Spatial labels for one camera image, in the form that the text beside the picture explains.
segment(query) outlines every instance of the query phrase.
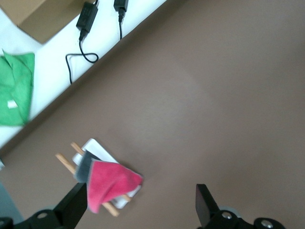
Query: pink towel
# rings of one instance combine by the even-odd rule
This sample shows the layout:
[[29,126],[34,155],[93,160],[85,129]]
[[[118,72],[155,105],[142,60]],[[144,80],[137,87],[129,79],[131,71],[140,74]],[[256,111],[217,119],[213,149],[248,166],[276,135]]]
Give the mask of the pink towel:
[[124,166],[93,160],[88,181],[88,206],[98,213],[102,203],[133,191],[143,178]]

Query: green cloth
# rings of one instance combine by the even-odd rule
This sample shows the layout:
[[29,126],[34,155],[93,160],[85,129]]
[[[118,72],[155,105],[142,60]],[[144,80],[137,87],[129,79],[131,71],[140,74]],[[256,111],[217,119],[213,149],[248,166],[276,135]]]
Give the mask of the green cloth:
[[0,125],[28,122],[33,92],[33,53],[0,56]]

